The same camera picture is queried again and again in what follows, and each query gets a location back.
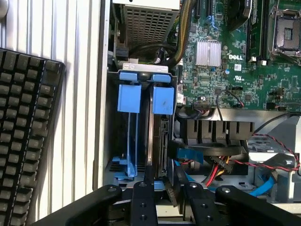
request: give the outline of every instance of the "black mount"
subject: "black mount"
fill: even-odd
[[[253,197],[234,186],[217,188],[215,196],[196,182],[189,182],[182,167],[175,167],[177,206],[181,225],[301,225],[301,218]],[[34,223],[33,226],[177,226],[159,223],[155,204],[152,166],[144,181],[121,191],[104,186]]]

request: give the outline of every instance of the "black keyboard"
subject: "black keyboard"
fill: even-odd
[[[26,222],[43,174],[65,66],[0,48],[0,226]]]

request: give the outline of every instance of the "chip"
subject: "chip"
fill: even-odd
[[[252,96],[251,94],[245,94],[245,101],[251,101]]]
[[[218,94],[220,94],[220,93],[221,93],[221,91],[222,91],[222,89],[221,89],[221,88],[215,88],[215,91],[214,91],[214,93],[215,93],[216,95],[218,95]]]

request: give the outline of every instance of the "dell logo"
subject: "dell logo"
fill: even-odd
[[[229,55],[229,60],[244,60],[242,55]]]

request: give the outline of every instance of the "silver heatsink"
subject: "silver heatsink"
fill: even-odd
[[[196,66],[219,67],[222,61],[222,43],[211,40],[198,41],[195,56]]]

